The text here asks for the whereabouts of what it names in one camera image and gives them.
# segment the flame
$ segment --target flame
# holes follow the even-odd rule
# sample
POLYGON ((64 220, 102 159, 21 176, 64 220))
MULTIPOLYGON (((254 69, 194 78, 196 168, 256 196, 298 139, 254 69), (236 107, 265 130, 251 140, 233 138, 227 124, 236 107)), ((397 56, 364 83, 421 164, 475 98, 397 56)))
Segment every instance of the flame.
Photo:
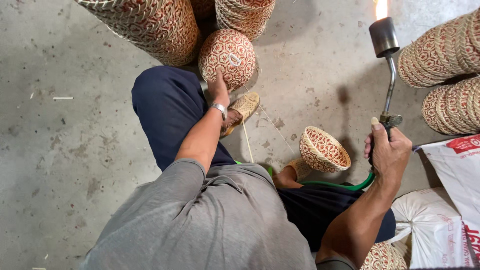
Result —
POLYGON ((378 0, 377 1, 377 7, 376 7, 376 15, 377 15, 377 21, 383 18, 387 17, 387 0, 378 0))

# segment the silver watch band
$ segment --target silver watch band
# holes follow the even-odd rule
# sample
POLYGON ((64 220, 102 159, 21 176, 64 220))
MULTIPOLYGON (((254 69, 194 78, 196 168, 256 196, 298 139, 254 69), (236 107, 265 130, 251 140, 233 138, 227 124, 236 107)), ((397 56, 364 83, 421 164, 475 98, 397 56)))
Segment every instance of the silver watch band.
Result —
POLYGON ((225 121, 227 119, 227 108, 225 108, 225 106, 223 106, 222 104, 218 104, 218 103, 212 103, 210 105, 210 107, 215 108, 215 109, 219 109, 222 112, 223 121, 225 121))

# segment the man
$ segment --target man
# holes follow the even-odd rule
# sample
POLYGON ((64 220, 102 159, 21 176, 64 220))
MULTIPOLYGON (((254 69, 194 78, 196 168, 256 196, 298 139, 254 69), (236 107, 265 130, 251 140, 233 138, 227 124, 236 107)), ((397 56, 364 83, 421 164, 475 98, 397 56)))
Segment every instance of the man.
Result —
MULTIPOLYGON (((220 71, 208 91, 215 104, 228 107, 220 71)), ((272 180, 257 164, 236 164, 218 142, 222 125, 228 129, 236 120, 224 121, 219 106, 207 106, 193 73, 148 69, 135 81, 132 102, 162 174, 120 206, 82 269, 359 268, 399 189, 411 148, 396 128, 389 142, 372 120, 365 157, 374 138, 377 178, 329 221, 314 259, 274 182, 309 189, 297 186, 290 166, 272 180)))

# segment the gray t-shirt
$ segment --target gray t-shirt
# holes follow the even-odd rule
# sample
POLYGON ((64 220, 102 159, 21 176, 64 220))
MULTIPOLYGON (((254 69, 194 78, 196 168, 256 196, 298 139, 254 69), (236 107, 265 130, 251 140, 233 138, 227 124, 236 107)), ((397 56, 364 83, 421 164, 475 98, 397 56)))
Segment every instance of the gray t-shirt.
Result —
MULTIPOLYGON (((333 262, 336 269, 351 269, 342 258, 333 262)), ((80 268, 277 270, 316 265, 264 168, 218 166, 205 176, 200 163, 180 159, 157 180, 135 189, 80 268)))

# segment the sandal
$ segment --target sandal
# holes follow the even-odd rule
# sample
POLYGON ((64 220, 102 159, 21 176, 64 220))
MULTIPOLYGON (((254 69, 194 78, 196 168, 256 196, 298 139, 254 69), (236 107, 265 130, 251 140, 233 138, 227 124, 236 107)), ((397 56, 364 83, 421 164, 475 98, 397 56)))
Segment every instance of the sandal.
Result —
POLYGON ((309 175, 312 172, 312 169, 308 164, 303 160, 302 157, 290 161, 285 167, 291 166, 294 170, 295 173, 297 174, 297 179, 296 182, 300 182, 303 180, 307 175, 309 175))
POLYGON ((237 99, 228 107, 229 109, 233 109, 238 111, 243 117, 242 120, 233 123, 225 132, 223 136, 228 136, 233 132, 236 126, 241 124, 244 121, 247 121, 250 116, 252 116, 253 112, 255 112, 258 108, 258 103, 260 102, 260 97, 255 92, 250 92, 248 94, 243 95, 241 98, 237 99))

